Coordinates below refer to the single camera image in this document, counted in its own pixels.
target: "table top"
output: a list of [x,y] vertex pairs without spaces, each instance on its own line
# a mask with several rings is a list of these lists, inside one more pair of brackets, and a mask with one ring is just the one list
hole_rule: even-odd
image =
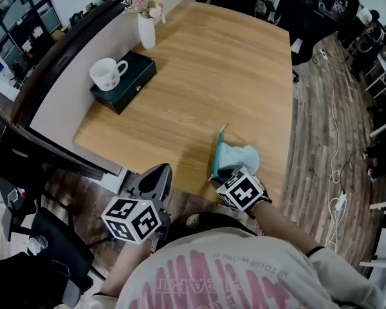
[[137,173],[170,163],[173,188],[219,201],[207,182],[217,134],[253,146],[257,176],[277,204],[291,129],[288,33],[224,8],[182,2],[156,26],[157,74],[117,115],[95,102],[75,143]]
[[381,56],[381,54],[378,54],[378,60],[379,60],[380,65],[382,66],[384,72],[386,72],[386,61],[383,58],[383,56]]

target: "forearm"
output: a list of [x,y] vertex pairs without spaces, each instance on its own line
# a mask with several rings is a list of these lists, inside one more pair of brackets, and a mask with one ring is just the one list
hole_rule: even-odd
[[319,244],[308,233],[285,217],[272,204],[263,201],[253,211],[265,236],[289,241],[303,253],[307,254]]
[[100,292],[111,297],[118,297],[133,271],[150,256],[150,248],[151,240],[149,239],[141,245],[126,243]]

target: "white t-shirt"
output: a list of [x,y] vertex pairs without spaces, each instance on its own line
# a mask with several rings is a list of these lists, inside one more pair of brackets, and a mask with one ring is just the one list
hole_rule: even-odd
[[372,14],[370,13],[369,9],[367,9],[367,8],[363,8],[362,10],[360,10],[356,16],[357,16],[357,17],[359,18],[359,20],[361,20],[362,23],[363,23],[364,25],[366,25],[366,26],[367,26],[367,25],[372,21],[372,19],[373,19]]
[[118,299],[92,309],[383,308],[383,294],[326,248],[306,257],[285,241],[220,228],[181,238],[131,274]]

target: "box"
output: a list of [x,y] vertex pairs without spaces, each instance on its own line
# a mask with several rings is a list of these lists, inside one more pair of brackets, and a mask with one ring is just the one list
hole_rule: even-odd
[[117,239],[143,243],[161,225],[153,202],[114,197],[102,214],[103,222]]
[[239,211],[244,211],[263,194],[259,184],[245,167],[240,168],[216,193],[224,203]]
[[156,74],[154,61],[134,51],[129,51],[120,61],[127,61],[129,67],[120,77],[120,82],[115,89],[102,91],[96,85],[90,89],[97,102],[118,115]]

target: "white cable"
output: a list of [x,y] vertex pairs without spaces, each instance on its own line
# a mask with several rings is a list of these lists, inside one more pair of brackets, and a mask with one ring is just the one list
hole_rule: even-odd
[[338,232],[339,225],[342,222],[342,219],[344,217],[344,214],[345,214],[345,211],[346,211],[346,207],[347,207],[347,202],[344,203],[344,206],[342,207],[343,208],[342,216],[338,220],[337,216],[336,216],[336,213],[338,211],[335,209],[335,211],[332,212],[331,204],[332,204],[333,201],[339,200],[339,198],[335,197],[335,198],[330,199],[330,180],[332,180],[332,182],[334,184],[340,183],[340,179],[341,179],[340,171],[338,169],[336,169],[336,170],[333,169],[333,160],[335,159],[336,155],[339,152],[340,140],[339,140],[339,129],[337,127],[336,118],[335,118],[335,112],[333,110],[333,105],[334,105],[334,102],[335,102],[335,83],[333,82],[332,76],[330,74],[329,61],[327,59],[327,56],[324,55],[324,57],[325,57],[325,60],[326,60],[327,72],[328,72],[329,78],[330,78],[330,80],[332,82],[332,90],[333,90],[333,92],[332,92],[332,99],[331,99],[331,111],[332,111],[333,122],[335,123],[335,127],[336,127],[336,135],[337,135],[337,148],[336,148],[336,152],[335,152],[335,154],[333,155],[333,157],[332,157],[332,159],[330,161],[330,168],[331,168],[331,172],[332,173],[330,174],[329,181],[327,183],[327,209],[329,210],[329,214],[330,214],[330,217],[331,217],[331,222],[330,222],[329,230],[327,232],[325,247],[329,247],[330,245],[333,245],[335,247],[335,252],[337,252],[337,247],[338,247],[337,232]]

